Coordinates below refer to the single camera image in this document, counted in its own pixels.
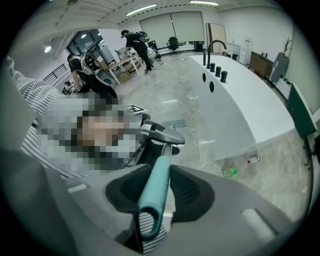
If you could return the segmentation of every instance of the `shoe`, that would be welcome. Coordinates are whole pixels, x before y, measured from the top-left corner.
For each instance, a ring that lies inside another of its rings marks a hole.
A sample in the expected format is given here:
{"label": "shoe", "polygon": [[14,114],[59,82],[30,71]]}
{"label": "shoe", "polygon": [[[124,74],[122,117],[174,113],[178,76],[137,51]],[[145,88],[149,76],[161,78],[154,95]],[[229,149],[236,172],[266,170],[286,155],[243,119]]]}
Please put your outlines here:
{"label": "shoe", "polygon": [[144,74],[146,75],[146,74],[149,74],[149,73],[151,73],[153,70],[149,70],[149,69],[147,69],[145,72],[144,72]]}

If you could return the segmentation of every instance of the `green bottle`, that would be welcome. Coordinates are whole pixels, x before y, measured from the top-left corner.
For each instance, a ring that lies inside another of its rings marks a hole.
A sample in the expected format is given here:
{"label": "green bottle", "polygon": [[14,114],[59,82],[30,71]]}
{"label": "green bottle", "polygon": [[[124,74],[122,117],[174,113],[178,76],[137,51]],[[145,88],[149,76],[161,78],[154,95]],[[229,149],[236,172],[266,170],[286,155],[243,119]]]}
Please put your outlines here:
{"label": "green bottle", "polygon": [[223,176],[233,178],[237,176],[237,173],[238,173],[237,169],[229,168],[223,171]]}

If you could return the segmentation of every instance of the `door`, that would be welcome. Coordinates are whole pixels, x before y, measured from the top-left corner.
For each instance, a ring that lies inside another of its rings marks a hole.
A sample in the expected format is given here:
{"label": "door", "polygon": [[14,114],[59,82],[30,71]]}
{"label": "door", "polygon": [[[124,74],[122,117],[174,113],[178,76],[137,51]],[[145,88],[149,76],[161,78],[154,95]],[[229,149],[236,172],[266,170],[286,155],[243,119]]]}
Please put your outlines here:
{"label": "door", "polygon": [[[206,24],[206,34],[207,34],[207,44],[209,45],[210,42],[213,40],[221,40],[226,41],[226,31],[224,25],[207,23]],[[212,53],[221,53],[221,43],[215,43],[213,47],[210,47],[210,51]]]}

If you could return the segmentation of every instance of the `faucet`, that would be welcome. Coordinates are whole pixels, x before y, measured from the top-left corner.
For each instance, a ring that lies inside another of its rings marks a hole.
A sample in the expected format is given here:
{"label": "faucet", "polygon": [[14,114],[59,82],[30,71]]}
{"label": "faucet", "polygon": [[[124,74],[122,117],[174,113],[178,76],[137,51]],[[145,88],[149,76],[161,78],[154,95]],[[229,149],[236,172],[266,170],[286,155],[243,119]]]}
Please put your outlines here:
{"label": "faucet", "polygon": [[224,42],[222,42],[221,40],[213,40],[209,45],[208,45],[208,48],[207,48],[207,51],[208,51],[208,63],[206,65],[206,68],[209,70],[210,69],[210,47],[216,43],[216,42],[219,42],[223,45],[224,49],[226,50],[227,47],[226,47],[226,44]]}

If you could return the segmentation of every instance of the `green panel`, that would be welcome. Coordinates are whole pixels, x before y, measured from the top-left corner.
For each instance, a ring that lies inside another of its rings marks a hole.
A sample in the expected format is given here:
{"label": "green panel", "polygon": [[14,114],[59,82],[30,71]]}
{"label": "green panel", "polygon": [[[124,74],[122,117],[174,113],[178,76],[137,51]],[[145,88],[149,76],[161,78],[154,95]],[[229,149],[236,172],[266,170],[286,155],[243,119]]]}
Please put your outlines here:
{"label": "green panel", "polygon": [[305,106],[296,88],[292,85],[287,103],[287,109],[293,119],[298,134],[302,138],[316,131],[307,107],[308,106]]}

